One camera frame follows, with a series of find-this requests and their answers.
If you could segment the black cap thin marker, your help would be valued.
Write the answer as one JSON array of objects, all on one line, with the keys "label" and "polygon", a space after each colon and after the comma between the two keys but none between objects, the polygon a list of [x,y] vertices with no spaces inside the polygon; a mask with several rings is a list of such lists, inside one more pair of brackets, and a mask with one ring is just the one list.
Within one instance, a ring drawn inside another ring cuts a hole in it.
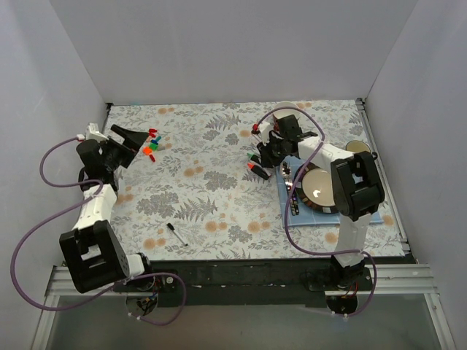
[{"label": "black cap thin marker", "polygon": [[187,241],[181,236],[181,234],[175,229],[173,224],[168,222],[166,224],[167,228],[177,237],[177,239],[182,243],[183,246],[188,246]]}]

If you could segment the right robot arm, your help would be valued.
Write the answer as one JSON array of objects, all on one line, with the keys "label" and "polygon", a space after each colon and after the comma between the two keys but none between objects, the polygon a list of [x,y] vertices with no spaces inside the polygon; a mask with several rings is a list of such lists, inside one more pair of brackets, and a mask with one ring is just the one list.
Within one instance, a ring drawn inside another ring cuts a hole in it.
[{"label": "right robot arm", "polygon": [[302,130],[298,109],[276,108],[273,123],[260,122],[257,153],[244,155],[228,136],[223,144],[172,148],[140,161],[122,195],[120,233],[129,249],[163,245],[186,257],[215,254],[248,258],[253,250],[285,250],[280,235],[305,205],[339,216],[333,251],[321,278],[348,289],[364,274],[363,246],[372,215],[385,193],[372,154],[348,152],[325,142],[321,129]]}]

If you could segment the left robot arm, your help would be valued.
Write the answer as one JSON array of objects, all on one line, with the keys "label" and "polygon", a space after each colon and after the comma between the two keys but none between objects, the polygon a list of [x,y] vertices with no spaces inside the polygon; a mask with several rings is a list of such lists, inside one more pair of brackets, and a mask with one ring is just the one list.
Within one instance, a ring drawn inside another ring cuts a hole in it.
[{"label": "left robot arm", "polygon": [[91,123],[76,147],[83,164],[78,182],[86,203],[72,230],[61,234],[59,244],[80,293],[125,279],[141,292],[155,283],[149,259],[142,253],[126,254],[110,225],[119,190],[117,171],[130,166],[149,133],[117,125],[111,131],[123,141],[104,136]]}]

